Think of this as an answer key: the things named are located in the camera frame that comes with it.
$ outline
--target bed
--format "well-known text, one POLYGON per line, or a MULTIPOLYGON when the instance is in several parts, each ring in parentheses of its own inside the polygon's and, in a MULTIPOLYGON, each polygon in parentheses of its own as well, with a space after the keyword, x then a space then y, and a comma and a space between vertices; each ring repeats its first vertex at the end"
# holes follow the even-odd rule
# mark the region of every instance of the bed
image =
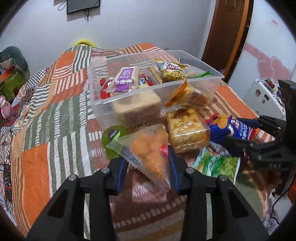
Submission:
MULTIPOLYGON (((160 50, 149 43, 125 49, 104 50, 75 46, 48 69, 34 74, 14 101, 15 122, 2 127, 0 194, 7 214, 26 236, 42 208, 70 174, 93 174, 107 166, 100 142, 101 130, 89 98, 90 59, 160 50)), ((204 118, 214 112, 254 118, 256 114, 223 81, 204 118)), ((272 140, 257 130, 260 142, 272 140)), ((188 163, 194 155, 184 156, 188 163)), ((267 210, 267 194, 273 188, 268 173, 255 172, 246 163, 236 186, 260 218, 267 210)), ((127 173, 119 196, 110 197, 113 226, 121 240, 179 240, 185 196, 170 190, 161 193, 137 170, 127 173)), ((89 197, 84 207, 84 235, 89 234, 89 197)))

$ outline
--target pink toy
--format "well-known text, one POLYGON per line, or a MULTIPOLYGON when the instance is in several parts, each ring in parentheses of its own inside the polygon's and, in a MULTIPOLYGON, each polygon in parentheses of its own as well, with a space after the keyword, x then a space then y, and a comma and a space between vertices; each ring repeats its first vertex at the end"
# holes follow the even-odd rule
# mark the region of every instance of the pink toy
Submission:
POLYGON ((3 95, 0 96, 0 110, 4 119, 8 119, 11 113, 11 105, 3 95))

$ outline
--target orange snack bag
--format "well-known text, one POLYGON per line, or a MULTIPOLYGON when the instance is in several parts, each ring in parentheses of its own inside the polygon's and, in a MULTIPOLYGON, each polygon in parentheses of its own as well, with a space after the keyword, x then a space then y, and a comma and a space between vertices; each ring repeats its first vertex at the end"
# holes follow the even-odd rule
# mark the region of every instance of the orange snack bag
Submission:
POLYGON ((162 125, 149 126, 120 137, 106 147, 120 154, 163 192, 170 189, 168 133, 162 125))

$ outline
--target green snack bag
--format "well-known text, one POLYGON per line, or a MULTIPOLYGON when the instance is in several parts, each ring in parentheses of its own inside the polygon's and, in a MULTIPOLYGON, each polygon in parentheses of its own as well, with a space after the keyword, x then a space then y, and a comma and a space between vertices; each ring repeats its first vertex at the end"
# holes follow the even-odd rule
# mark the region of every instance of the green snack bag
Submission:
POLYGON ((224 174, 233 184, 235 184, 239 166, 239 157, 213 155, 206 147, 202 149, 193 164, 193 168, 203 175, 217 177, 224 174))

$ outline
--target black cable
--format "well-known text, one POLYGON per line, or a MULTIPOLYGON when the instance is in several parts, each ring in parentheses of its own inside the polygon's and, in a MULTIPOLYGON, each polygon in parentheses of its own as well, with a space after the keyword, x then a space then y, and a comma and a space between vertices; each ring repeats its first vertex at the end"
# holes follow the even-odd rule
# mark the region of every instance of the black cable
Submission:
POLYGON ((61 3, 61 5, 59 5, 59 7, 58 7, 57 9, 58 9, 59 11, 62 11, 62 10, 66 7, 66 5, 67 5, 67 0, 64 1, 63 3, 61 3))
POLYGON ((286 195, 287 192, 290 190, 291 186, 293 185, 293 180, 292 180, 290 186, 287 188, 287 190, 286 190, 281 196, 279 196, 279 198, 278 198, 278 199, 274 202, 274 204, 272 205, 272 212, 271 212, 271 214, 270 214, 270 218, 274 219, 274 220, 276 221, 277 224, 279 224, 279 221, 277 220, 277 218, 276 218, 276 217, 272 217, 272 215, 273 215, 273 213, 274 213, 274 206, 275 206, 276 203, 277 203, 277 202, 278 202, 278 201, 279 201, 284 195, 286 195))
POLYGON ((94 4, 93 7, 88 8, 88 9, 87 9, 87 13, 86 13, 86 10, 84 10, 84 14, 85 14, 85 16, 87 17, 87 20, 89 20, 89 14, 90 14, 90 12, 91 12, 92 9, 97 5, 97 3, 98 3, 99 1, 100 1, 100 0, 98 0, 98 1, 94 4))

